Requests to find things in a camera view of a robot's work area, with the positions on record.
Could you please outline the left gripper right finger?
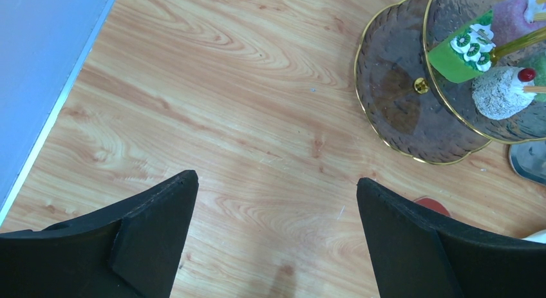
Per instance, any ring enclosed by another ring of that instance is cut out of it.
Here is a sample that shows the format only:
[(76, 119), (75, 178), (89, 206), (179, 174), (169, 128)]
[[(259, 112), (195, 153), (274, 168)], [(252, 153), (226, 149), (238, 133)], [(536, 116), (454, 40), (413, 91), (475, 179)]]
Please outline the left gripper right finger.
[(357, 203), (381, 297), (544, 297), (545, 245), (495, 234), (369, 178)]

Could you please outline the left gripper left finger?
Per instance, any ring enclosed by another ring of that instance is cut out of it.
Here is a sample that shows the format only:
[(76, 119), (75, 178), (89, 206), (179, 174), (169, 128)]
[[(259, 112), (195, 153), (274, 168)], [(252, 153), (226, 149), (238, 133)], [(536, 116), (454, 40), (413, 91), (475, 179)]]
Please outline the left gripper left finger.
[(1, 296), (169, 297), (198, 187), (186, 170), (43, 230), (1, 234)]

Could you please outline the three-tier glass cake stand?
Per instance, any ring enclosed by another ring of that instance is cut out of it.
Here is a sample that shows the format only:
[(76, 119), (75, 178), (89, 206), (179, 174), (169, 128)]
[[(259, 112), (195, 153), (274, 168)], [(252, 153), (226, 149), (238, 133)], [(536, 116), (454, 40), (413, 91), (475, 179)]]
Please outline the three-tier glass cake stand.
[[(457, 163), (491, 142), (545, 139), (545, 86), (526, 86), (534, 101), (503, 120), (475, 107), (473, 78), (455, 84), (429, 63), (428, 52), (461, 26), (505, 0), (403, 0), (378, 12), (355, 55), (355, 91), (381, 140), (423, 163)], [(492, 68), (514, 66), (545, 51), (545, 27), (496, 47)]]

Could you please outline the metal baking tray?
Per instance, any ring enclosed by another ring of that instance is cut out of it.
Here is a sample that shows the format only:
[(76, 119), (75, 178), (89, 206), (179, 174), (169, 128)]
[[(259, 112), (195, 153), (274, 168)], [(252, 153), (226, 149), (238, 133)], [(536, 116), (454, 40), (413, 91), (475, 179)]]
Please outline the metal baking tray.
[(545, 186), (545, 140), (511, 145), (508, 154), (517, 175)]

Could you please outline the white cupcake with cherry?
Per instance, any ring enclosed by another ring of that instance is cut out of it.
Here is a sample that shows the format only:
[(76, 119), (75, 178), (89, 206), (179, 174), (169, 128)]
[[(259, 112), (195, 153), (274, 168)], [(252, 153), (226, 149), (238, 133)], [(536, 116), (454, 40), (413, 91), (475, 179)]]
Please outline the white cupcake with cherry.
[(490, 69), (472, 82), (472, 99), (479, 113), (491, 120), (503, 120), (527, 108), (536, 96), (524, 91), (534, 86), (533, 68), (501, 66)]

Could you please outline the green cake slice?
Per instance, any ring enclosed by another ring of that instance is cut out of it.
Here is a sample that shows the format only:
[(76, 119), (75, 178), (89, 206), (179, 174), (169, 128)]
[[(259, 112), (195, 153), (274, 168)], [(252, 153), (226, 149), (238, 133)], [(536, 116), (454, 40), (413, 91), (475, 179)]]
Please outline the green cake slice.
[(460, 84), (481, 76), (493, 63), (496, 48), (493, 11), (469, 21), (428, 52), (429, 63), (447, 81)]

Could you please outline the green cupcake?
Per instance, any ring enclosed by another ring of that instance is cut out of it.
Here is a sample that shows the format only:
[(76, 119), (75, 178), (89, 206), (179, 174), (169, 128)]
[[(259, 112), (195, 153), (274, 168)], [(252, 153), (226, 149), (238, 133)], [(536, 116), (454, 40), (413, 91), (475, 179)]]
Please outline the green cupcake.
[(545, 51), (535, 53), (519, 61), (521, 68), (533, 68), (536, 71), (535, 86), (545, 86)]

